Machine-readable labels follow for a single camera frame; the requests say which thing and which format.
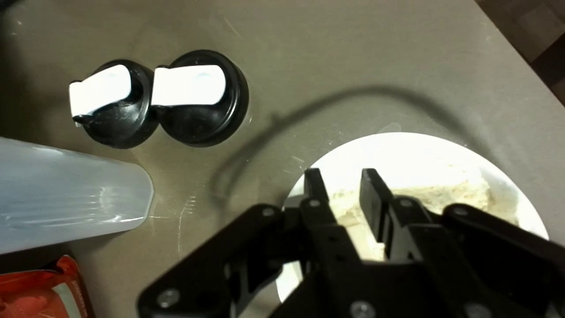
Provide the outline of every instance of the clear plastic bottle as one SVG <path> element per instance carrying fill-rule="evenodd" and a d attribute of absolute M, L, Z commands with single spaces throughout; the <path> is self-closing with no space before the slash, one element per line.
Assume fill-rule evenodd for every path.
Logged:
<path fill-rule="evenodd" d="M 0 255 L 135 229 L 151 197 L 135 165 L 0 139 Z"/>

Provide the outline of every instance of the gray table surface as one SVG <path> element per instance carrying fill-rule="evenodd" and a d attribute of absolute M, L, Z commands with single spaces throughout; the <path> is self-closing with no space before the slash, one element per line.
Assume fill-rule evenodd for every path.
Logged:
<path fill-rule="evenodd" d="M 158 130 L 112 151 L 72 126 L 70 80 L 116 57 L 155 68 L 199 49 L 248 82 L 227 142 L 190 149 Z M 324 153 L 384 132 L 490 160 L 565 245 L 565 112 L 471 0 L 28 0 L 1 19 L 0 87 L 1 137 L 132 162 L 155 185 L 141 229 L 70 245 L 98 317 L 133 317 L 149 282 L 243 209 L 278 206 Z"/>

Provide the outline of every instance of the white circular plate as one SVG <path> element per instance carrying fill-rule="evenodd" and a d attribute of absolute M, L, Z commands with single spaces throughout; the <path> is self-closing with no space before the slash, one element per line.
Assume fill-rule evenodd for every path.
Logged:
<path fill-rule="evenodd" d="M 358 185 L 363 169 L 374 169 L 393 195 L 418 199 L 428 211 L 441 213 L 449 204 L 467 204 L 518 229 L 547 239 L 545 227 L 524 193 L 492 163 L 478 155 L 427 135 L 386 133 L 344 144 L 312 165 L 319 169 L 329 208 L 361 261 L 382 261 L 358 208 Z M 289 193 L 303 195 L 303 178 Z M 301 282 L 296 264 L 285 266 L 276 280 L 280 301 Z"/>

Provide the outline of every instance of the red package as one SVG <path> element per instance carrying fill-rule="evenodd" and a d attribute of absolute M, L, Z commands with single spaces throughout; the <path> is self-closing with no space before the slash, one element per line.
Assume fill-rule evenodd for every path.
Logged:
<path fill-rule="evenodd" d="M 0 275 L 0 318 L 86 318 L 80 278 L 70 257 L 54 269 Z"/>

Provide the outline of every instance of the black rubber suction cup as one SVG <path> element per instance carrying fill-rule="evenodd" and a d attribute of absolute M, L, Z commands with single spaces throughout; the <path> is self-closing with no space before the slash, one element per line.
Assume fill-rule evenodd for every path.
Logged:
<path fill-rule="evenodd" d="M 158 126 L 158 112 L 149 107 L 151 73 L 130 61 L 112 61 L 96 73 L 125 66 L 130 75 L 130 94 L 116 103 L 105 105 L 89 116 L 73 117 L 86 135 L 103 146 L 130 149 L 142 144 Z"/>
<path fill-rule="evenodd" d="M 229 139 L 246 114 L 246 84 L 223 56 L 209 50 L 190 52 L 171 68 L 218 66 L 225 77 L 225 93 L 213 107 L 160 109 L 160 126 L 174 140 L 192 147 L 209 147 Z"/>

